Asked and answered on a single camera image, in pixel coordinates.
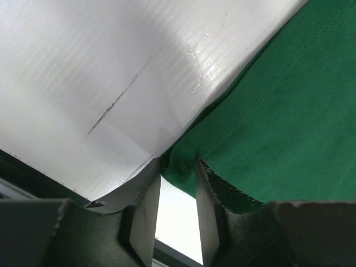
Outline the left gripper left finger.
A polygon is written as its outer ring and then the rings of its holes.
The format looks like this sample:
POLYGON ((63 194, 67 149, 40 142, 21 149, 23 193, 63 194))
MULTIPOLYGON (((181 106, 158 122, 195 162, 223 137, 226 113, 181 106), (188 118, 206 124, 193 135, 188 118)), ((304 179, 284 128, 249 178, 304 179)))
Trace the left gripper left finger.
POLYGON ((159 159, 104 197, 1 200, 2 266, 151 266, 159 159))

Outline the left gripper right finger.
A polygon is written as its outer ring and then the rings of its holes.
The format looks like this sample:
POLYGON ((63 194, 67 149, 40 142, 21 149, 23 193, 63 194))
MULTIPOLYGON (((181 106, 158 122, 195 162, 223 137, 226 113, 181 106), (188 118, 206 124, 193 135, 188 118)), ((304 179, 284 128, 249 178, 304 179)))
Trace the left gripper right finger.
POLYGON ((354 266, 355 202, 262 203, 195 161, 204 266, 354 266))

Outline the dark green t shirt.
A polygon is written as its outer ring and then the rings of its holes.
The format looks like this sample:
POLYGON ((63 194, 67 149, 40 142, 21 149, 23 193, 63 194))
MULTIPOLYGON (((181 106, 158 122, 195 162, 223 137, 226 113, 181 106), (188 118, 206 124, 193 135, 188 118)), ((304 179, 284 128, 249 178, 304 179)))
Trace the dark green t shirt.
POLYGON ((355 2, 308 1, 163 154, 164 178, 193 195, 198 157, 263 202, 355 199, 355 2))

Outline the aluminium front rail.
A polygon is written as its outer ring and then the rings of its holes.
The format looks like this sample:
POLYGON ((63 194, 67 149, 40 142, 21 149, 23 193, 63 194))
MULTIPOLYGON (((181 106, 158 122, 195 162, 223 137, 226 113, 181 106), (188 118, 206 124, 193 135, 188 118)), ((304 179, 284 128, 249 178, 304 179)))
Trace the aluminium front rail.
MULTIPOLYGON (((70 198, 83 207, 90 203, 78 193, 4 151, 1 151, 1 179, 34 197, 70 198)), ((201 263, 158 239, 155 240, 154 259, 167 266, 202 266, 201 263)))

